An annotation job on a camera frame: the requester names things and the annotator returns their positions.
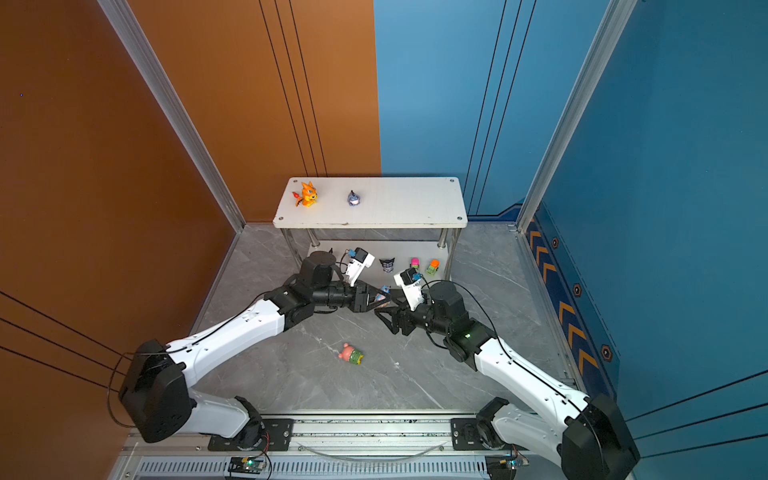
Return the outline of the grey purple kuromi toy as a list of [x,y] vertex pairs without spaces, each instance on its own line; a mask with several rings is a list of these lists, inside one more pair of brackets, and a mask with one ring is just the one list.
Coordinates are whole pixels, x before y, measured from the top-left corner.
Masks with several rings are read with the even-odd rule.
[[384,273],[393,273],[395,266],[395,258],[380,258],[379,259],[382,271]]

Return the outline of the pink pig green toy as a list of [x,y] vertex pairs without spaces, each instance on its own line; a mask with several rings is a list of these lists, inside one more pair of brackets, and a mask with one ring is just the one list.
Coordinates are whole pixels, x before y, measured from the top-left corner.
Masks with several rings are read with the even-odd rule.
[[350,364],[360,365],[364,354],[353,345],[345,343],[342,350],[338,353],[338,358]]

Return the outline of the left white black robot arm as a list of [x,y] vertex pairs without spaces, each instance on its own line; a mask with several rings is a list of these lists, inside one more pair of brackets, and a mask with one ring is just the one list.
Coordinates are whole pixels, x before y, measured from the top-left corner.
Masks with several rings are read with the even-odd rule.
[[315,251],[297,274],[258,295],[239,314],[168,344],[150,340],[140,345],[118,398],[143,441],[199,433],[240,450],[263,447],[266,427],[249,401],[204,394],[196,391],[196,384],[232,357],[313,315],[339,308],[355,313],[377,308],[378,289],[359,278],[374,261],[372,254],[356,248],[346,267],[340,267],[331,252]]

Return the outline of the aluminium corner post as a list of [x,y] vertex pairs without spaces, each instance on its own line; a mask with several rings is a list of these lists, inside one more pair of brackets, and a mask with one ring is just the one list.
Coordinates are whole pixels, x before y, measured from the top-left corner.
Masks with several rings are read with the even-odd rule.
[[521,207],[516,221],[519,234],[533,220],[636,5],[637,0],[608,3]]
[[235,233],[241,234],[246,226],[244,215],[129,3],[99,0],[98,4],[222,213]]

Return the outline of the right circuit board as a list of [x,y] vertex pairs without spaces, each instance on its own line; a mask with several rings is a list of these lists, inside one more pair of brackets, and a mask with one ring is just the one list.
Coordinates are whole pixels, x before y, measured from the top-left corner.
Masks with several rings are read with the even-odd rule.
[[490,480],[514,480],[518,471],[530,462],[524,456],[486,456],[485,464]]

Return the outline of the orange fox toy figure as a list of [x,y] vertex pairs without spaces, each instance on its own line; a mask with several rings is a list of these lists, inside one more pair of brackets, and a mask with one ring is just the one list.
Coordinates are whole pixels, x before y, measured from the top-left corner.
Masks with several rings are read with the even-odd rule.
[[295,206],[311,207],[318,199],[317,189],[311,181],[301,183],[301,191],[294,191]]

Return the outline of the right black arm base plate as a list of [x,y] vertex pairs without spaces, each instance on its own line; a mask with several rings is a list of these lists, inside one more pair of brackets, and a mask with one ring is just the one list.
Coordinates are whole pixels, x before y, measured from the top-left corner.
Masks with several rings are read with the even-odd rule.
[[487,420],[475,417],[453,418],[450,420],[450,428],[453,449],[456,451],[526,451],[521,445],[505,442]]

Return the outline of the left aluminium corner post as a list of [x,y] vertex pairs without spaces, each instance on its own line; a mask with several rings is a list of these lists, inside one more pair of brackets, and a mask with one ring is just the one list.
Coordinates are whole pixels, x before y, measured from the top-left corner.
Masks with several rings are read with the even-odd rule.
[[129,3],[99,0],[98,4],[222,213],[235,233],[241,234],[246,226],[244,215]]

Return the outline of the left green circuit board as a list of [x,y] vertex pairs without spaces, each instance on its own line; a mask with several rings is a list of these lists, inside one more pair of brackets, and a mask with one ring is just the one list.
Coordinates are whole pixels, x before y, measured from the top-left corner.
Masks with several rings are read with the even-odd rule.
[[229,459],[227,476],[235,479],[268,478],[270,467],[263,456],[233,456]]

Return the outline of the right aluminium corner post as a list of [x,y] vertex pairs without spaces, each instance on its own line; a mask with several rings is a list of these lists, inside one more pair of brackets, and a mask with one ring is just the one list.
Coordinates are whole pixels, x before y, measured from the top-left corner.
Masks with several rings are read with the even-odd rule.
[[608,3],[521,207],[516,221],[519,234],[533,220],[636,5],[637,0]]

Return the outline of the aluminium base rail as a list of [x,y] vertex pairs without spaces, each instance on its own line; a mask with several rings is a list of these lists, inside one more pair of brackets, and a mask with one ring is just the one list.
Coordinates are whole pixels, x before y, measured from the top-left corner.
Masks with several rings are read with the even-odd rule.
[[210,435],[178,434],[146,443],[129,434],[109,474],[112,479],[235,479],[233,456],[263,456],[266,479],[489,479],[486,456],[524,456],[530,464],[515,479],[562,479],[560,467],[530,451],[456,451],[450,420],[457,411],[299,411],[285,452],[213,452]]

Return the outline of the blue grey eeyore toy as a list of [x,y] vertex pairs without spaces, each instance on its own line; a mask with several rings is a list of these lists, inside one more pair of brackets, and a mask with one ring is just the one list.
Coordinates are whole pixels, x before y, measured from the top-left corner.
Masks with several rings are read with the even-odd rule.
[[358,206],[361,202],[361,198],[353,190],[351,190],[347,196],[347,203],[350,206]]

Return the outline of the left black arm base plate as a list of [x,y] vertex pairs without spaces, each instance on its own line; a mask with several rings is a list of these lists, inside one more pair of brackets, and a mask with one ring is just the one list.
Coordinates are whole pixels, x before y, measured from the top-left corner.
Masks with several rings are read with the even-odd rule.
[[238,434],[234,439],[213,435],[207,445],[213,452],[285,452],[294,429],[292,418],[267,418],[254,433]]

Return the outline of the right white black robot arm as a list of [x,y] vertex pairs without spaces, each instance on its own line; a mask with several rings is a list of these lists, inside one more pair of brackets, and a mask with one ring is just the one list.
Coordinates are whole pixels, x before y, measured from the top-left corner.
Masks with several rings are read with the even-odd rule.
[[568,479],[627,479],[641,459],[616,402],[573,388],[515,352],[488,323],[472,318],[467,290],[453,282],[395,289],[390,305],[375,309],[394,334],[422,329],[439,335],[458,362],[505,387],[521,410],[494,400],[478,414],[490,447],[521,446],[560,467]]

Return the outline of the green orange toy car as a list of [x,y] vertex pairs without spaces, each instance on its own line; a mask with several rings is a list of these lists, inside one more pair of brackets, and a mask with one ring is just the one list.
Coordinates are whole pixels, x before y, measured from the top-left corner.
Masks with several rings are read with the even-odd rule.
[[438,272],[439,267],[440,267],[440,261],[438,259],[433,259],[427,266],[426,274],[435,275]]

